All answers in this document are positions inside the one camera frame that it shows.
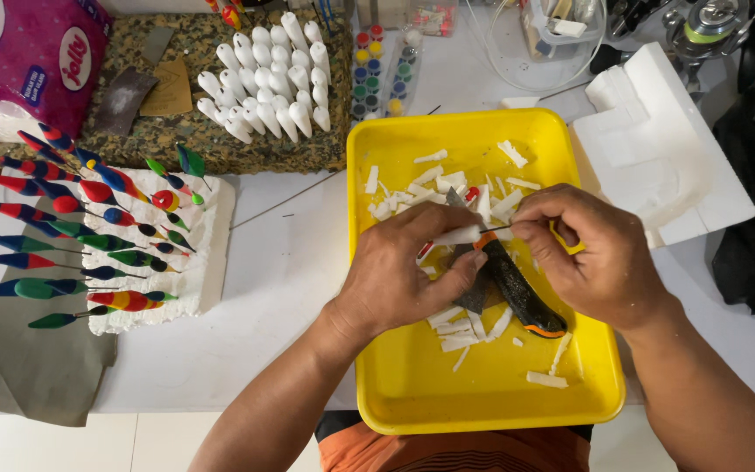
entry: hand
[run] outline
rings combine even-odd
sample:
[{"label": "hand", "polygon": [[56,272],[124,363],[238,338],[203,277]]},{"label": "hand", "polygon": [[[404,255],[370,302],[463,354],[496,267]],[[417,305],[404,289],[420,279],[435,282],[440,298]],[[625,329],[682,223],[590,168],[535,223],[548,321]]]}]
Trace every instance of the hand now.
[{"label": "hand", "polygon": [[448,306],[471,288],[488,256],[465,253],[435,281],[415,264],[415,256],[426,242],[477,224],[478,218],[465,208],[425,202],[364,231],[346,283],[329,302],[334,325],[346,337],[369,342]]},{"label": "hand", "polygon": [[[550,221],[568,246],[582,241],[585,249],[569,255]],[[511,223],[555,293],[577,312],[624,333],[674,300],[651,260],[639,218],[586,191],[566,184],[536,191],[521,201]]]}]

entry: gray cloth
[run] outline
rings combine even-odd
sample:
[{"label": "gray cloth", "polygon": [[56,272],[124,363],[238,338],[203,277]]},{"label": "gray cloth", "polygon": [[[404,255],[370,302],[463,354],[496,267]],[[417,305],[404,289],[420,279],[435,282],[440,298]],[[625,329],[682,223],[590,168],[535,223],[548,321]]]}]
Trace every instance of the gray cloth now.
[{"label": "gray cloth", "polygon": [[[49,211],[50,201],[43,198],[37,207]],[[76,213],[65,219],[78,220]],[[31,227],[26,227],[23,234],[58,248],[84,251],[83,244],[77,241],[50,239]],[[82,256],[78,253],[44,251],[38,255],[58,264],[81,266]],[[84,278],[77,270],[62,267],[31,271],[8,267],[3,281],[20,277]],[[117,286],[113,280],[87,284]],[[104,369],[115,364],[117,335],[92,334],[87,319],[58,329],[28,327],[28,323],[51,313],[86,309],[85,294],[50,300],[0,296],[0,412],[61,426],[86,425]]]}]

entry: floor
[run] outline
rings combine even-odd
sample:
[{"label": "floor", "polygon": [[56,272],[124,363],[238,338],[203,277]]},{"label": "floor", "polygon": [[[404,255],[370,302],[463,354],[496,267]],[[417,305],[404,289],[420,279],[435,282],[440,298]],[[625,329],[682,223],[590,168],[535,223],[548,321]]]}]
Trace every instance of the floor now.
[{"label": "floor", "polygon": [[[0,472],[184,472],[218,413],[90,415],[87,427],[65,428],[0,415]],[[646,422],[627,406],[593,430],[594,472],[677,469]],[[291,472],[319,468],[311,438]]]}]

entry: orange shirt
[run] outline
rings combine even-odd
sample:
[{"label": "orange shirt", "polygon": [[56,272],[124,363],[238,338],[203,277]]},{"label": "orange shirt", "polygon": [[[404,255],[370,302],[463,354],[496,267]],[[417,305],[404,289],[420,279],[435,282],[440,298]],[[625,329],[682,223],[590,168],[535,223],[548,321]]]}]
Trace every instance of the orange shirt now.
[{"label": "orange shirt", "polygon": [[358,423],[320,442],[324,472],[587,471],[590,443],[565,427],[384,436]]}]

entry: left hand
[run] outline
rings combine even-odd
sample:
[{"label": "left hand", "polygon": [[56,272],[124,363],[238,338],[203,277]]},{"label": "left hand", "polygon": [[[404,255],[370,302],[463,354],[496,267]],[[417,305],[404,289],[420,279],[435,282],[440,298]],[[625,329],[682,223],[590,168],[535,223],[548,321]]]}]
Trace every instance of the left hand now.
[{"label": "left hand", "polygon": [[426,242],[478,218],[466,208],[425,202],[364,231],[340,295],[326,306],[330,321],[346,337],[369,342],[448,306],[471,288],[488,256],[465,253],[435,281],[415,256]]}]

